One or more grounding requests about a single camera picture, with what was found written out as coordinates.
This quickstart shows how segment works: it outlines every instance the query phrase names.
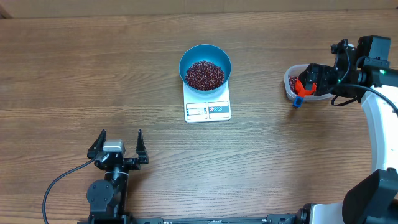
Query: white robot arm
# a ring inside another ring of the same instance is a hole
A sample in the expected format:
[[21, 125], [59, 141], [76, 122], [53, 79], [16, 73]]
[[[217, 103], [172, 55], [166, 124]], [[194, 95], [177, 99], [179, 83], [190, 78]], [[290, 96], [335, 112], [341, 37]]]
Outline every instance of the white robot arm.
[[[383, 85], [371, 88], [389, 98], [398, 106], [398, 88]], [[366, 92], [361, 99], [369, 126], [372, 147], [372, 169], [398, 170], [398, 117], [394, 110], [383, 99], [371, 92]]]
[[[398, 106], [398, 88], [383, 85], [371, 88], [388, 97]], [[371, 172], [395, 168], [398, 170], [398, 117], [383, 99], [367, 91], [361, 99], [369, 125], [372, 148]], [[347, 224], [343, 221], [343, 202], [314, 205], [311, 211], [311, 224]]]
[[[390, 43], [385, 37], [361, 37], [356, 49], [348, 40], [342, 40], [331, 46], [331, 52], [336, 54], [334, 67], [310, 64], [299, 76], [306, 90], [317, 85], [315, 96], [336, 95], [331, 102], [334, 106], [360, 102], [372, 149], [372, 174], [351, 189], [343, 202], [312, 205], [306, 223], [398, 223], [394, 200], [398, 192], [398, 71], [389, 69]], [[335, 105], [337, 96], [353, 100]]]

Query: clear plastic container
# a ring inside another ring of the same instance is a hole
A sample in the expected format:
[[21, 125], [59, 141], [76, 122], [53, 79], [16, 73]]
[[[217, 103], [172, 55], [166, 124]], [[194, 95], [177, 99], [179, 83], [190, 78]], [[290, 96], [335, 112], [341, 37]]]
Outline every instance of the clear plastic container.
[[[307, 67], [309, 64], [306, 65], [294, 65], [291, 66], [285, 73], [285, 89], [286, 89], [286, 95], [287, 98], [290, 101], [294, 101], [296, 98], [297, 94], [295, 94], [291, 89], [289, 85], [289, 77], [295, 76], [298, 77]], [[304, 100], [305, 101], [314, 101], [314, 100], [325, 100], [331, 98], [333, 95], [332, 94], [325, 94], [322, 96], [305, 96]]]

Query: white scale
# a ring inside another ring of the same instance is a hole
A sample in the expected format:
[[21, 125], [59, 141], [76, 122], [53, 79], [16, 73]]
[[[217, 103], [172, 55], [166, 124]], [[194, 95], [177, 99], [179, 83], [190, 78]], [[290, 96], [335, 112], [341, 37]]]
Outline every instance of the white scale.
[[183, 93], [186, 122], [229, 121], [231, 119], [228, 82], [209, 95], [194, 92], [183, 82]]

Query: wooden table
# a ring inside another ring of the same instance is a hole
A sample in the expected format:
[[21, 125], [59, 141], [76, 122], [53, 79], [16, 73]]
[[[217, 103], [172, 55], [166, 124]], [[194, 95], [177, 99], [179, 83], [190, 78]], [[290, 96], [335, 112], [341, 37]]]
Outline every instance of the wooden table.
[[[102, 129], [133, 156], [142, 129], [150, 164], [132, 172], [136, 217], [251, 217], [341, 201], [370, 171], [359, 104], [292, 109], [283, 76], [332, 65], [329, 45], [392, 38], [398, 11], [270, 12], [0, 21], [0, 223], [42, 223], [45, 189], [87, 161]], [[231, 121], [187, 124], [180, 57], [196, 44], [230, 56]], [[87, 218], [94, 165], [58, 182], [50, 223]]]

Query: beans in container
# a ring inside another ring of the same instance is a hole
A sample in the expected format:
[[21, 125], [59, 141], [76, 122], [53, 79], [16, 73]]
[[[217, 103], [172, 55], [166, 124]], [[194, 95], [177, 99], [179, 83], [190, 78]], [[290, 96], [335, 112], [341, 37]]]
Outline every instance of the beans in container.
[[221, 67], [203, 60], [192, 64], [185, 79], [197, 90], [214, 90], [224, 83], [224, 72]]
[[289, 86], [294, 94], [297, 94], [297, 91], [294, 88], [294, 85], [296, 84], [298, 79], [299, 79], [298, 77], [294, 77], [294, 76], [289, 77]]

